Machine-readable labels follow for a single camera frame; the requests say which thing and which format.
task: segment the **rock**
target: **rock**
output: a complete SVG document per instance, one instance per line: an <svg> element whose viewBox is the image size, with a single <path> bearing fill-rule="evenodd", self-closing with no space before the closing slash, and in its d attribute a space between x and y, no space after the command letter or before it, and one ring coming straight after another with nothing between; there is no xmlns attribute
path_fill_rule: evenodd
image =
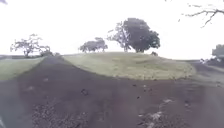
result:
<svg viewBox="0 0 224 128"><path fill-rule="evenodd" d="M82 93L84 96L89 95L89 92L88 92L86 89L82 89L82 90L81 90L81 93Z"/></svg>
<svg viewBox="0 0 224 128"><path fill-rule="evenodd" d="M155 121L155 120L158 120L162 115L162 112L157 112L157 113L154 113L151 115L152 119Z"/></svg>
<svg viewBox="0 0 224 128"><path fill-rule="evenodd" d="M154 123L149 123L148 127L147 128L153 128L154 127Z"/></svg>

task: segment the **sky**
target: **sky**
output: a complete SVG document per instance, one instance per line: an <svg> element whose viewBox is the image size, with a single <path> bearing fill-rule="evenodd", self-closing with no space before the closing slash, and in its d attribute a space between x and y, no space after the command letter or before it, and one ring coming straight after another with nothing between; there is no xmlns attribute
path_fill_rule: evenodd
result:
<svg viewBox="0 0 224 128"><path fill-rule="evenodd" d="M171 59L211 57L217 44L224 44L224 16L201 28L206 17L183 17L191 4L214 4L224 8L222 0L7 0L0 4L0 54L10 52L15 40L38 34L41 44L53 52L77 53L78 47L94 37L106 38L117 22L128 17L145 20L161 39L159 56ZM122 51L115 42L107 42L107 51Z"/></svg>

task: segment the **dead grass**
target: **dead grass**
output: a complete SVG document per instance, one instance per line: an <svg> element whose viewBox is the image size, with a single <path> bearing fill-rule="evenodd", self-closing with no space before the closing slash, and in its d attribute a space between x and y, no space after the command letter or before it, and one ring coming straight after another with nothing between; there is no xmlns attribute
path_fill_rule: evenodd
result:
<svg viewBox="0 0 224 128"><path fill-rule="evenodd" d="M147 54L91 53L64 56L75 66L97 74L131 79L176 79L195 73L186 62L177 62Z"/></svg>

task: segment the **large tree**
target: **large tree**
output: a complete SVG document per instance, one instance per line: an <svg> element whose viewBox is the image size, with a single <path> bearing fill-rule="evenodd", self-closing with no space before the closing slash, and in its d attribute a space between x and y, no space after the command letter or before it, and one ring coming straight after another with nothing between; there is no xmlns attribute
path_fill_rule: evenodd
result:
<svg viewBox="0 0 224 128"><path fill-rule="evenodd" d="M11 45L10 51L22 50L25 57L29 57L29 54L33 52L39 52L40 54L49 53L50 47L39 45L40 40L42 39L37 34L31 34L28 39L15 41L15 43Z"/></svg>
<svg viewBox="0 0 224 128"><path fill-rule="evenodd" d="M108 39L117 41L124 51L130 47L136 52L160 47L159 34L151 30L144 20L138 18L128 18L124 22L117 23L115 29L109 32L114 34L108 36Z"/></svg>

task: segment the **branch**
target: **branch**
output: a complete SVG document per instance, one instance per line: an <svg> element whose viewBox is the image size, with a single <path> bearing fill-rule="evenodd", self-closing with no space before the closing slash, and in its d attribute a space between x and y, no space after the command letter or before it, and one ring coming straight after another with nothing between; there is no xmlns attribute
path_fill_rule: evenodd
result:
<svg viewBox="0 0 224 128"><path fill-rule="evenodd" d="M199 5L189 5L189 7L196 7L196 8L201 8L202 6L199 6ZM211 22L212 18L218 14L218 13L221 13L221 14L224 14L224 10L219 10L219 9L213 9L213 10L202 10L200 12L196 12L196 13L193 13L193 14L185 14L185 16L188 16L188 17L194 17L194 16L198 16L198 15L201 15L201 14L205 14L206 16L208 14L211 14L211 16L209 17L209 19L205 22L204 26L202 27L205 27L209 22Z"/></svg>

